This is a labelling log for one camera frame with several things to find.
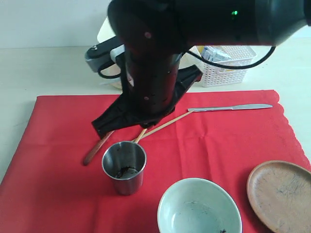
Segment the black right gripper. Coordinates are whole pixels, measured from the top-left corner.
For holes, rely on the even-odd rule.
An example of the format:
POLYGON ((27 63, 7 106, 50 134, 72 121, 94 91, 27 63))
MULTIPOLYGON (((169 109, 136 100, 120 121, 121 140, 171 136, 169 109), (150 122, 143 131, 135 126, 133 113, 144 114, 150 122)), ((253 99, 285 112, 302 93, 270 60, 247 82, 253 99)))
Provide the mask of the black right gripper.
POLYGON ((125 46, 126 88, 92 126, 103 138, 108 132, 135 125, 148 128, 171 114, 202 72, 192 65, 179 69, 183 53, 134 51, 125 46))

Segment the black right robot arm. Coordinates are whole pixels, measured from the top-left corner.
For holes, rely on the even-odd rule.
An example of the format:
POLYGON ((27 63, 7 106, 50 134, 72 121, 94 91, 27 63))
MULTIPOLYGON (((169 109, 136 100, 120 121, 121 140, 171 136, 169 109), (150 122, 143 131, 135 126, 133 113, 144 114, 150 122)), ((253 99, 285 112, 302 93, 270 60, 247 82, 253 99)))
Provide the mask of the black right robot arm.
POLYGON ((169 115, 201 76, 179 69, 194 46, 269 46, 311 23, 308 0, 113 0, 110 26, 124 45, 116 59, 122 94, 92 122, 99 137, 169 115))

